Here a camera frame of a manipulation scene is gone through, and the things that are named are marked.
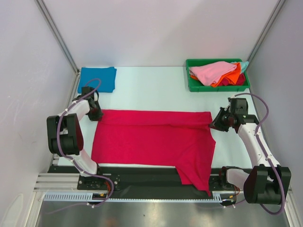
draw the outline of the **blue cloth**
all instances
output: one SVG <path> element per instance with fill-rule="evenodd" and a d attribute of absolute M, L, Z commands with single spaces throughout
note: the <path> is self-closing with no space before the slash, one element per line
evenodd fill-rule
<path fill-rule="evenodd" d="M 80 75 L 80 82 L 78 86 L 78 93 L 81 93 L 81 88 L 86 85 L 91 79 L 98 78 L 101 80 L 101 85 L 97 89 L 98 92 L 113 92 L 115 89 L 117 69 L 109 68 L 82 68 Z M 99 81 L 93 81 L 88 84 L 90 87 L 97 87 Z"/>
<path fill-rule="evenodd" d="M 240 65 L 241 65 L 241 73 L 244 73 L 244 71 L 246 70 L 246 68 L 248 67 L 248 64 L 250 62 L 249 61 L 240 61 Z"/>

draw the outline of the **gray wall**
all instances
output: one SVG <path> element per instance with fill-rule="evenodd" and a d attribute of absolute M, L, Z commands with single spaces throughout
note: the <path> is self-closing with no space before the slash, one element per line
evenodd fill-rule
<path fill-rule="evenodd" d="M 50 163 L 46 118 L 65 107 L 74 77 L 35 1 L 1 0 L 0 226 L 16 219 L 21 226 L 27 214 L 37 175 Z"/>
<path fill-rule="evenodd" d="M 289 0 L 252 61 L 252 92 L 270 114 L 264 123 L 272 153 L 292 171 L 291 186 L 303 210 L 303 1 Z M 264 107 L 257 102 L 260 116 Z"/>

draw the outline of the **white wall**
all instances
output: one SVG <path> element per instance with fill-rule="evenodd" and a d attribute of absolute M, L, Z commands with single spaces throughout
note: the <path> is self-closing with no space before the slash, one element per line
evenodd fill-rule
<path fill-rule="evenodd" d="M 74 76 L 35 2 L 0 1 L 0 223 L 20 193 L 17 226 L 24 219 L 50 162 L 46 118 L 65 107 Z"/>
<path fill-rule="evenodd" d="M 291 186 L 303 210 L 303 1 L 289 0 L 251 63 L 252 92 L 270 109 L 265 133 L 272 153 L 292 171 Z M 257 102 L 264 116 L 264 107 Z"/>
<path fill-rule="evenodd" d="M 247 59 L 278 0 L 45 0 L 80 66 Z"/>

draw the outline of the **pile of clothes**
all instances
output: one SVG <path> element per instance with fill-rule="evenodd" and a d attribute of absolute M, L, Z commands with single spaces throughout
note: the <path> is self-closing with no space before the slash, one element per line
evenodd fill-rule
<path fill-rule="evenodd" d="M 244 71 L 249 62 L 218 61 L 212 64 L 191 67 L 190 77 L 199 80 L 204 86 L 242 86 L 245 82 Z"/>

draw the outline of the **red fabric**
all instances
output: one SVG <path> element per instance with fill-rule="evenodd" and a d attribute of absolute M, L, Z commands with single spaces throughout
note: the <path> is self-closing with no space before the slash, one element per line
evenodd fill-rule
<path fill-rule="evenodd" d="M 215 147 L 210 112 L 103 112 L 93 143 L 94 161 L 175 166 L 182 184 L 209 191 Z"/>
<path fill-rule="evenodd" d="M 239 75 L 239 78 L 238 78 L 236 84 L 235 84 L 235 85 L 232 85 L 232 86 L 242 86 L 242 85 L 244 84 L 245 80 L 246 80 L 246 79 L 245 79 L 244 73 L 241 73 L 241 74 Z M 221 80 L 221 82 L 219 83 L 218 86 L 227 86 L 227 85 L 229 85 L 229 84 L 230 84 L 230 83 L 229 83 L 228 79 L 224 78 L 224 79 Z"/>

